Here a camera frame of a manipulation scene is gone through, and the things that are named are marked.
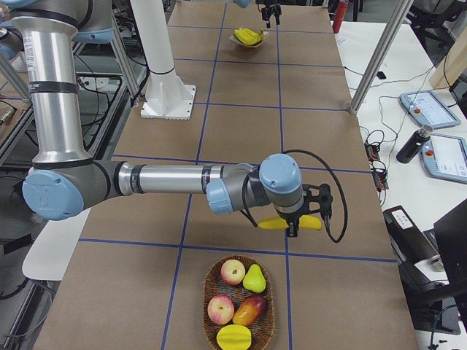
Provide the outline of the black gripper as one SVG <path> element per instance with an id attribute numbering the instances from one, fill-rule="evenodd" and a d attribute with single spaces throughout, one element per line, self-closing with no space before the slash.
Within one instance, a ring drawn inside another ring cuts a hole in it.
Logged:
<path id="1" fill-rule="evenodd" d="M 300 218 L 304 214 L 299 211 L 291 213 L 282 213 L 282 218 L 286 222 L 286 230 L 288 237 L 294 237 L 298 235 Z"/>
<path id="2" fill-rule="evenodd" d="M 266 24 L 266 28 L 271 28 L 270 17 L 267 17 L 267 16 L 274 16 L 276 25 L 280 25 L 280 15 L 282 14 L 280 1 L 260 0 L 259 5 L 262 6 L 260 8 L 260 12 L 262 16 L 264 16 L 264 22 Z"/>

